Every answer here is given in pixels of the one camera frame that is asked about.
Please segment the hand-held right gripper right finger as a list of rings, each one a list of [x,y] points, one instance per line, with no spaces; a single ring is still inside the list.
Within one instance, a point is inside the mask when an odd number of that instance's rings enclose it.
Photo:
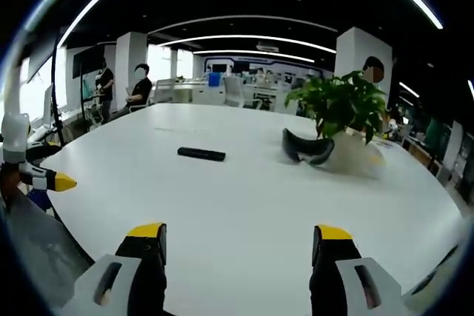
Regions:
[[[407,314],[399,283],[338,227],[314,228],[309,289],[313,315]]]

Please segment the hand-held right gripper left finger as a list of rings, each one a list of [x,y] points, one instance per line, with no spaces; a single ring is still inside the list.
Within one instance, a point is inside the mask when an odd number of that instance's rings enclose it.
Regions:
[[[98,259],[74,285],[63,315],[165,315],[167,225],[130,230],[113,255]]]

